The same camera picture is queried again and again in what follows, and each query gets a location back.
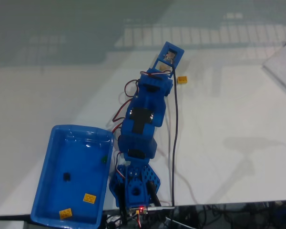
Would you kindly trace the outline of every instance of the yellow lego brick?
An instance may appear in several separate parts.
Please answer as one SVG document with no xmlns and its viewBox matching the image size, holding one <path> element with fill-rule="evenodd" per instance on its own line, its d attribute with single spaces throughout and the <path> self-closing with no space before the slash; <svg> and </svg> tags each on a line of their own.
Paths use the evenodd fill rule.
<svg viewBox="0 0 286 229">
<path fill-rule="evenodd" d="M 71 217 L 72 216 L 71 208 L 60 211 L 59 216 L 61 217 L 61 219 Z"/>
<path fill-rule="evenodd" d="M 187 83 L 187 77 L 186 76 L 178 76 L 177 82 L 180 83 Z"/>
<path fill-rule="evenodd" d="M 94 204 L 95 203 L 95 199 L 96 199 L 96 196 L 86 193 L 85 196 L 84 196 L 83 201 L 91 203 L 91 204 Z"/>
</svg>

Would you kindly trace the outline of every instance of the blue container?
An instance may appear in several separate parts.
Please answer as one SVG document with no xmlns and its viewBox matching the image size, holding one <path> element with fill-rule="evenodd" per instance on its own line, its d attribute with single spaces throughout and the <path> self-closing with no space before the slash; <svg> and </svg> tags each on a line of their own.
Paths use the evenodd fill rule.
<svg viewBox="0 0 286 229">
<path fill-rule="evenodd" d="M 96 127 L 53 127 L 31 219 L 59 228 L 96 229 L 101 223 L 113 134 Z M 95 202 L 83 201 L 85 194 Z M 60 211 L 71 208 L 71 217 Z"/>
</svg>

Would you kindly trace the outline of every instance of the electrical cable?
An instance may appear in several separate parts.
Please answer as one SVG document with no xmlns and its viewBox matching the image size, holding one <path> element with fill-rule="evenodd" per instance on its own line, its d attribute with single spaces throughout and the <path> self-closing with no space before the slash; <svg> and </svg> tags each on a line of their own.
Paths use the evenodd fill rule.
<svg viewBox="0 0 286 229">
<path fill-rule="evenodd" d="M 121 152 L 119 152 L 117 155 L 116 155 L 116 161 L 115 161 L 115 171 L 123 178 L 125 179 L 124 175 L 118 170 L 117 168 L 117 165 L 118 165 L 118 155 L 120 155 Z"/>
<path fill-rule="evenodd" d="M 183 223 L 180 223 L 180 222 L 178 222 L 178 221 L 176 221 L 176 220 L 170 219 L 170 218 L 168 218 L 168 217 L 166 217 L 166 219 L 170 220 L 171 222 L 180 224 L 180 225 L 182 225 L 182 226 L 184 226 L 184 227 L 191 228 L 191 229 L 196 229 L 196 228 L 192 228 L 192 227 L 190 227 L 190 226 L 187 226 L 187 225 L 185 225 L 185 224 L 183 224 Z"/>
<path fill-rule="evenodd" d="M 109 220 L 109 219 L 110 219 L 111 217 L 113 217 L 113 216 L 115 216 L 115 215 L 108 216 L 106 220 Z"/>
<path fill-rule="evenodd" d="M 204 228 L 204 226 L 206 224 L 206 209 L 205 209 L 205 205 L 203 205 L 202 207 L 204 208 L 204 222 L 200 226 L 200 229 Z"/>
<path fill-rule="evenodd" d="M 172 206 L 175 206 L 175 193 L 174 193 L 174 175 L 175 175 L 175 151 L 176 151 L 176 143 L 177 143 L 177 137 L 178 137 L 178 99 L 177 99 L 177 79 L 176 79 L 176 72 L 175 68 L 172 67 L 173 69 L 173 75 L 174 75 L 174 92 L 175 92 L 175 107 L 176 107 L 176 131 L 175 131 L 175 139 L 174 139 L 174 146 L 173 146 L 173 163 L 172 163 Z M 174 210 L 172 210 L 171 213 L 171 228 L 172 228 L 172 221 L 174 217 Z"/>
<path fill-rule="evenodd" d="M 116 220 L 114 221 L 114 223 L 116 223 L 116 222 L 119 221 L 119 220 L 121 220 L 121 218 L 116 219 Z"/>
<path fill-rule="evenodd" d="M 115 114 L 115 116 L 113 117 L 112 121 L 116 122 L 119 121 L 121 119 L 124 119 L 125 117 L 121 117 L 121 118 L 116 118 L 119 113 L 121 112 L 121 110 L 123 109 L 123 107 L 125 107 L 126 104 L 128 104 L 132 99 L 127 100 L 125 103 L 123 103 L 123 105 L 119 108 L 119 110 L 117 111 L 117 113 Z"/>
<path fill-rule="evenodd" d="M 221 218 L 221 216 L 222 216 L 222 215 L 220 215 L 219 217 L 217 217 L 217 218 L 211 220 L 210 222 L 207 222 L 207 223 L 205 224 L 205 226 L 208 226 L 208 225 L 210 225 L 210 224 L 212 224 L 212 223 L 218 221 L 218 220 Z"/>
<path fill-rule="evenodd" d="M 163 209 L 174 209 L 175 207 L 148 207 L 147 211 L 161 211 Z"/>
<path fill-rule="evenodd" d="M 112 132 L 114 133 L 119 127 L 120 125 L 122 125 L 123 122 L 121 122 L 120 124 L 116 125 L 115 128 L 112 130 Z"/>
<path fill-rule="evenodd" d="M 140 215 L 139 214 L 138 214 L 137 222 L 138 222 L 139 228 L 141 228 L 141 222 L 140 222 Z"/>
<path fill-rule="evenodd" d="M 269 211 L 269 208 L 263 208 L 260 210 L 256 210 L 256 211 L 251 211 L 250 209 L 242 209 L 242 210 L 226 210 L 224 208 L 224 210 L 219 209 L 218 207 L 214 206 L 214 209 L 212 210 L 213 215 L 214 213 L 219 213 L 219 214 L 227 214 L 227 213 L 250 213 L 250 214 L 258 214 L 258 213 L 262 213 L 264 211 Z"/>
<path fill-rule="evenodd" d="M 131 216 L 130 219 L 127 220 L 127 222 L 131 221 L 132 219 L 134 219 L 135 217 L 137 217 L 137 214 Z"/>
<path fill-rule="evenodd" d="M 130 84 L 131 82 L 134 82 L 135 81 L 135 85 L 136 85 L 136 87 L 137 87 L 137 90 L 135 91 L 135 93 L 134 93 L 134 95 L 128 95 L 127 94 L 127 92 L 126 92 L 126 87 L 127 87 L 127 85 L 128 84 Z M 125 87 L 124 87 L 124 92 L 125 92 L 125 95 L 127 96 L 127 97 L 134 97 L 136 94 L 138 94 L 138 92 L 139 92 L 139 87 L 138 87 L 138 80 L 130 80 L 130 81 L 128 81 L 127 82 L 127 84 L 125 85 Z"/>
</svg>

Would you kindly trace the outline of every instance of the white table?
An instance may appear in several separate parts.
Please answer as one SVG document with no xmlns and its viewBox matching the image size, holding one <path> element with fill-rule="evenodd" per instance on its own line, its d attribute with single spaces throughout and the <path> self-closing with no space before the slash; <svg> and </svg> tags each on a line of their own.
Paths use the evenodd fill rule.
<svg viewBox="0 0 286 229">
<path fill-rule="evenodd" d="M 112 129 L 125 83 L 165 41 L 185 49 L 177 75 L 188 77 L 177 86 L 175 203 L 286 199 L 286 93 L 261 67 L 286 42 L 286 0 L 10 1 L 0 5 L 0 215 L 30 214 L 51 128 Z M 170 205 L 174 93 L 166 102 L 150 165 Z"/>
</svg>

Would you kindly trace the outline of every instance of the red wire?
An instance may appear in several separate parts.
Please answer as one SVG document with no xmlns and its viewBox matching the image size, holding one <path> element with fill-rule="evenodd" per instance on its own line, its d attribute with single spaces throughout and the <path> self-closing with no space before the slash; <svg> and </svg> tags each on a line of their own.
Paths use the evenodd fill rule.
<svg viewBox="0 0 286 229">
<path fill-rule="evenodd" d="M 112 130 L 112 132 L 114 133 L 114 132 L 117 130 L 117 128 L 119 128 L 120 125 L 122 125 L 122 123 L 118 124 L 118 125 Z"/>
<path fill-rule="evenodd" d="M 129 82 L 127 82 L 127 84 L 126 84 L 125 87 L 124 87 L 124 92 L 125 92 L 125 95 L 126 95 L 127 97 L 131 97 L 131 98 L 134 97 L 134 95 L 128 95 L 127 92 L 126 92 L 126 87 L 127 87 L 127 85 L 130 84 L 131 82 L 134 82 L 134 81 L 135 81 L 135 85 L 136 85 L 136 87 L 137 87 L 137 90 L 136 90 L 136 92 L 134 93 L 134 95 L 139 92 L 139 87 L 138 87 L 138 85 L 137 85 L 138 80 L 130 80 Z"/>
<path fill-rule="evenodd" d="M 132 100 L 132 99 L 127 100 L 127 101 L 120 107 L 120 109 L 118 110 L 118 112 L 115 114 L 115 116 L 114 116 L 113 119 L 112 119 L 113 122 L 116 122 L 116 121 L 119 121 L 119 120 L 121 120 L 121 119 L 124 119 L 124 117 L 121 117 L 121 118 L 116 118 L 116 117 L 119 115 L 119 113 L 121 112 L 121 110 L 123 109 L 123 107 L 125 107 L 125 105 L 126 105 L 127 103 L 129 103 L 131 100 Z"/>
<path fill-rule="evenodd" d="M 138 214 L 137 222 L 138 222 L 139 228 L 141 228 L 141 222 L 140 222 L 140 216 L 139 216 L 139 214 Z"/>
<path fill-rule="evenodd" d="M 118 170 L 118 168 L 117 168 L 117 165 L 118 165 L 118 155 L 120 155 L 121 154 L 121 152 L 119 152 L 117 155 L 116 155 L 116 162 L 115 162 L 115 171 L 118 173 L 118 174 L 120 174 L 120 176 L 123 178 L 123 179 L 125 179 L 125 176 L 123 176 L 123 174 Z"/>
</svg>

